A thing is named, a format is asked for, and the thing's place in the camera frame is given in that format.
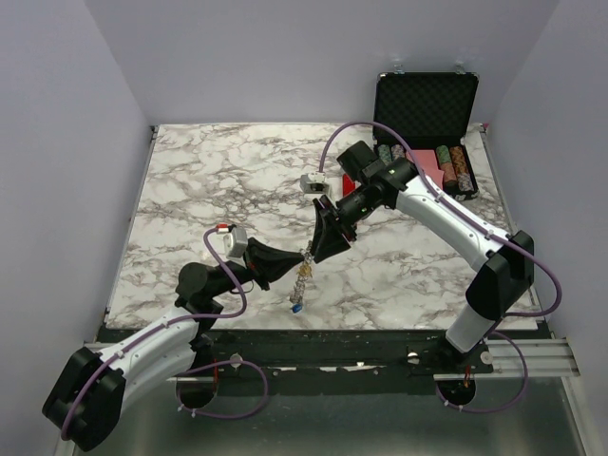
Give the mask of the yellow capped key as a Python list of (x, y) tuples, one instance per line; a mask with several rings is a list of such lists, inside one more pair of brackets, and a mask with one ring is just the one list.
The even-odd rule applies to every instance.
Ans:
[(298, 270), (298, 275), (302, 277), (311, 277), (312, 274), (312, 267), (308, 264), (302, 264)]

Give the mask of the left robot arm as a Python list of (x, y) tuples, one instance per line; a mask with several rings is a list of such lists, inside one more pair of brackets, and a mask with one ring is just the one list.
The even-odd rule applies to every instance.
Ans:
[(298, 252), (251, 237), (241, 262), (187, 263), (178, 274), (177, 300), (166, 314), (113, 346), (101, 351), (81, 347), (68, 358), (43, 415), (63, 440), (84, 451), (98, 446), (148, 390), (176, 373), (199, 375), (209, 368), (211, 353), (197, 339), (226, 316), (218, 296), (242, 292), (248, 282), (267, 290), (303, 260)]

